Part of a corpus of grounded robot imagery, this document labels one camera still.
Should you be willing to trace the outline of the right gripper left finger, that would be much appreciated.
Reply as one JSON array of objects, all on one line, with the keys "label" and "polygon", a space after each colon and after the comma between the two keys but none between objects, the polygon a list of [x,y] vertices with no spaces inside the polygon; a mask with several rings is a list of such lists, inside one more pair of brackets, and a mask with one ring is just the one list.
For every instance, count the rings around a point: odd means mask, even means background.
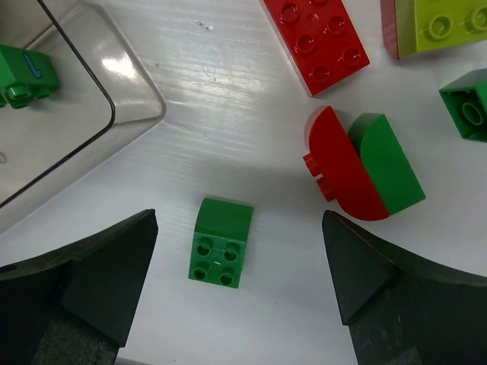
[{"label": "right gripper left finger", "polygon": [[1,268],[3,364],[113,364],[126,346],[158,235],[146,209]]}]

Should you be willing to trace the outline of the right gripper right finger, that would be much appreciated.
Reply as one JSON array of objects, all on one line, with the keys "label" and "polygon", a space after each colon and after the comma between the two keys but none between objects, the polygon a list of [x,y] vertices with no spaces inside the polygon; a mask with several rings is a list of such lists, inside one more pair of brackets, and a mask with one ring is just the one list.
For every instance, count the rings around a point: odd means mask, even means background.
[{"label": "right gripper right finger", "polygon": [[359,364],[484,364],[486,279],[438,264],[334,211],[323,238]]}]

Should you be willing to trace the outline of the green square lego brick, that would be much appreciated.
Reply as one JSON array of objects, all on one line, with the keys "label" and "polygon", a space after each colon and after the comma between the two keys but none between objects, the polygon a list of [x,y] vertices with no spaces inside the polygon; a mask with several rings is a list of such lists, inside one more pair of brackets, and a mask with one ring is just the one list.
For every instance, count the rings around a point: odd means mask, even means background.
[{"label": "green square lego brick", "polygon": [[188,278],[239,287],[252,217],[252,206],[204,198],[193,231]]}]

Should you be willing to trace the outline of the green lego brick with print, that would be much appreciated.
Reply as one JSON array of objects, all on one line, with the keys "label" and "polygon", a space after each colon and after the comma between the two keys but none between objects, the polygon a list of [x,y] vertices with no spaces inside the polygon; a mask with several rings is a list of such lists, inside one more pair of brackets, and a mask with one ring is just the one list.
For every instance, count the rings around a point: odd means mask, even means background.
[{"label": "green lego brick with print", "polygon": [[1,45],[1,107],[22,109],[31,100],[51,96],[59,85],[48,55]]}]

